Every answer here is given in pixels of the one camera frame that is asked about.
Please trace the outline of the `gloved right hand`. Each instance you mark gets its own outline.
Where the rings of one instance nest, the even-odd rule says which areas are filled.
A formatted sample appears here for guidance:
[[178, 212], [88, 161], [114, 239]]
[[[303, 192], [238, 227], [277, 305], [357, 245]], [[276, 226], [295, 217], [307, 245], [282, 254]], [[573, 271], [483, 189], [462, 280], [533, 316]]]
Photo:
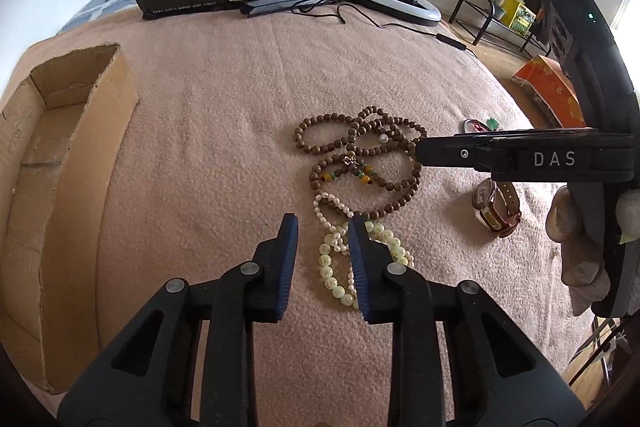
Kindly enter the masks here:
[[625, 192], [616, 202], [615, 217], [620, 226], [620, 246], [629, 246], [622, 274], [615, 280], [605, 266], [603, 249], [588, 236], [585, 219], [567, 186], [556, 191], [546, 219], [546, 232], [561, 249], [561, 281], [568, 287], [570, 304], [579, 317], [595, 303], [614, 297], [611, 311], [598, 317], [626, 317], [639, 312], [639, 191]]

